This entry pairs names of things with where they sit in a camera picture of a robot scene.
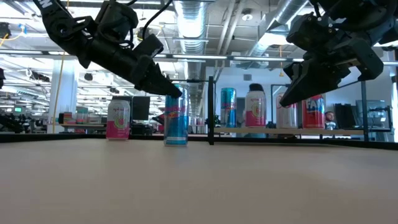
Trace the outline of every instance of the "silver duct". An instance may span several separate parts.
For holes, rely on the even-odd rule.
[[[262,33],[260,33],[261,38],[248,53],[248,56],[262,56],[270,45],[275,44],[269,40],[278,35],[269,31],[275,30],[275,28],[291,21],[307,4],[308,0],[280,0],[278,8],[270,12],[269,15],[266,15],[262,24],[260,24],[260,29],[262,29]],[[287,30],[283,30],[282,28],[282,30],[278,31],[282,31],[283,35],[285,35]]]
[[[207,3],[198,1],[174,1],[174,7],[178,14],[177,25],[180,37],[204,38],[206,28]],[[183,54],[204,54],[205,43],[194,40],[180,41]],[[184,62],[185,78],[200,79],[200,62]],[[198,85],[189,86],[190,111],[197,115],[200,104],[201,88]]]

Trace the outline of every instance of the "blue can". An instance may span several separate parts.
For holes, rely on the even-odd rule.
[[[186,146],[188,142],[188,90],[175,85],[182,95],[179,98],[166,96],[164,113],[164,145]]]
[[[234,88],[221,89],[221,127],[236,127],[236,90]]]

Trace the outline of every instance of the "pink and white can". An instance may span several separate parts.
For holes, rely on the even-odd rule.
[[[125,100],[112,100],[108,106],[106,139],[129,139],[130,104]]]
[[[250,91],[245,100],[246,127],[266,126],[266,95],[263,91]]]
[[[283,107],[280,105],[285,93],[279,93],[276,97],[276,128],[297,128],[297,104],[288,105]]]

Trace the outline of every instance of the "white column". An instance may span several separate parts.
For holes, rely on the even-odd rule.
[[[57,95],[58,83],[60,78],[61,60],[54,60],[51,80],[51,95],[50,95],[50,108],[49,108],[49,124],[47,126],[47,133],[52,132],[52,121],[55,108],[55,98]],[[55,113],[55,119],[58,121],[59,113],[63,112],[76,112],[77,103],[77,85],[79,79],[80,66],[76,60],[64,60],[62,68],[61,85],[58,93],[57,108]],[[55,122],[55,133],[62,132],[64,130],[58,122]]]

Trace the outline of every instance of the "computer monitor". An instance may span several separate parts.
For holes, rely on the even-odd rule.
[[[149,119],[149,96],[135,96],[132,98],[132,119],[148,120]]]
[[[357,116],[363,117],[362,100],[357,100],[356,102]],[[369,111],[370,109],[385,108],[386,102],[384,100],[366,100],[368,118],[385,118],[386,112],[382,111]]]

